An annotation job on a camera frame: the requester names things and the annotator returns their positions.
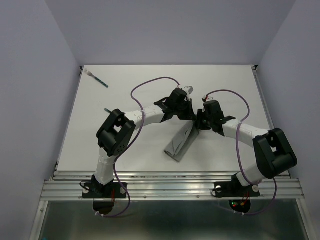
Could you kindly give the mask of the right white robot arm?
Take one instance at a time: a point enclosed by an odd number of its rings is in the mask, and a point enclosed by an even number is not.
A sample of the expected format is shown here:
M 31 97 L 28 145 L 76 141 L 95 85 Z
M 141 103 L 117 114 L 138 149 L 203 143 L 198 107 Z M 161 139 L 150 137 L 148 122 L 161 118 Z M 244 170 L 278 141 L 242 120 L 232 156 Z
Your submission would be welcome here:
M 249 185 L 272 179 L 298 164 L 298 159 L 281 129 L 257 128 L 244 124 L 233 116 L 225 116 L 217 100 L 205 102 L 203 108 L 197 111 L 196 127 L 235 139 L 237 157 L 240 156 L 239 143 L 253 148 L 256 163 L 245 169 L 240 164 L 240 172 L 235 174 L 230 182 L 231 192 L 235 195 L 242 195 Z

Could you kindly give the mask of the aluminium rail frame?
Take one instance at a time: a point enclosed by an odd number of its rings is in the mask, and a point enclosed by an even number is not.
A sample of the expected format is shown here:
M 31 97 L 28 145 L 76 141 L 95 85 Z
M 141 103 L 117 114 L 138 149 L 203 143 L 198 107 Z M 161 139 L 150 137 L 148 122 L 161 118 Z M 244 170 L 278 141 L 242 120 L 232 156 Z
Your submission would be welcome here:
M 264 180 L 261 196 L 251 198 L 252 216 L 230 210 L 227 199 L 212 196 L 215 182 L 239 171 L 235 141 L 202 131 L 181 162 L 164 148 L 184 125 L 173 118 L 142 130 L 116 170 L 129 198 L 117 199 L 108 218 L 85 199 L 80 183 L 94 173 L 99 156 L 96 133 L 106 109 L 123 112 L 148 107 L 170 95 L 177 84 L 192 86 L 193 107 L 211 93 L 226 116 L 257 128 L 273 123 L 251 65 L 86 65 L 106 83 L 82 74 L 62 150 L 52 178 L 42 188 L 32 240 L 308 240 L 304 193 L 298 179 L 284 172 Z

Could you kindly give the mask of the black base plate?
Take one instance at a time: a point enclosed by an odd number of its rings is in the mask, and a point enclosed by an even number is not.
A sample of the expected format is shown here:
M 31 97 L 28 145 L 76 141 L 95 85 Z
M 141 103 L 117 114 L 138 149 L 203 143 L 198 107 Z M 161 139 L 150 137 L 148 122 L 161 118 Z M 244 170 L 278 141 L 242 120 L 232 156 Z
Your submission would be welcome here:
M 127 193 L 123 186 L 121 186 L 118 182 L 111 182 L 101 189 L 98 189 L 90 181 L 81 181 L 79 183 L 82 188 L 82 198 L 83 199 L 125 199 L 127 197 Z
M 252 185 L 242 186 L 233 184 L 231 181 L 215 182 L 211 191 L 211 195 L 215 198 L 242 198 L 242 197 L 259 197 L 260 192 L 254 191 Z

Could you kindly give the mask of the grey cloth napkin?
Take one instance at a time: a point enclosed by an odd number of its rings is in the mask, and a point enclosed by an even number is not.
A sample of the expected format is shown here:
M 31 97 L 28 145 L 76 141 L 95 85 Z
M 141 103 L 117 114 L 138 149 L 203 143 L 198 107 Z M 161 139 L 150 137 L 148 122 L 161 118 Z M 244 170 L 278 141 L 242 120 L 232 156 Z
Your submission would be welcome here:
M 163 152 L 176 161 L 181 162 L 191 145 L 199 136 L 195 121 L 188 121 L 172 138 Z

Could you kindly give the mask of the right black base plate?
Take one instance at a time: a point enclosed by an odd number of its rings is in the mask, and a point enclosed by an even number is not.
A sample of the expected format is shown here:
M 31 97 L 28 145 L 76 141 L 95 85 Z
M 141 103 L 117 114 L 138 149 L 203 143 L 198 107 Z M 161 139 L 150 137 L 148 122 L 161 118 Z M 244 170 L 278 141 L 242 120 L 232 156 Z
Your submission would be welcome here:
M 242 197 L 259 197 L 260 192 L 254 191 L 252 185 L 242 186 L 233 184 L 231 181 L 215 182 L 211 191 L 211 195 L 215 198 L 242 198 Z

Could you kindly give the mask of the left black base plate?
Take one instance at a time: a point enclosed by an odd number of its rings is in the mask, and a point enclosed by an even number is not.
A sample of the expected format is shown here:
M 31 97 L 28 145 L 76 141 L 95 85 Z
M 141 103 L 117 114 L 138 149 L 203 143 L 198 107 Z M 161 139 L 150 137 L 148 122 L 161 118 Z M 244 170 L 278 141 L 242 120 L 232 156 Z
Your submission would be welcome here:
M 118 182 L 111 182 L 101 189 L 98 189 L 90 181 L 81 181 L 79 183 L 82 188 L 82 198 L 83 199 L 125 199 L 127 197 L 127 193 L 123 186 L 121 186 Z

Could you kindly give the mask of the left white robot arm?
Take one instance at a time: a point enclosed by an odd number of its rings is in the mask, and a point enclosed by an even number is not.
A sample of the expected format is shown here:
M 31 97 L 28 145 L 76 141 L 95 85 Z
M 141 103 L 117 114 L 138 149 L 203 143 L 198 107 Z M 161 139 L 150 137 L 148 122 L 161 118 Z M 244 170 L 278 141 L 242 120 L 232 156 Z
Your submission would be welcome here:
M 131 112 L 115 109 L 109 114 L 96 134 L 99 160 L 96 171 L 91 177 L 95 193 L 100 197 L 106 197 L 111 193 L 116 159 L 128 149 L 134 131 L 140 131 L 151 124 L 163 123 L 174 116 L 187 123 L 173 137 L 164 152 L 175 161 L 181 161 L 187 145 L 198 134 L 194 127 L 196 115 L 190 98 L 193 91 L 192 86 L 179 86 L 169 97 L 147 108 Z

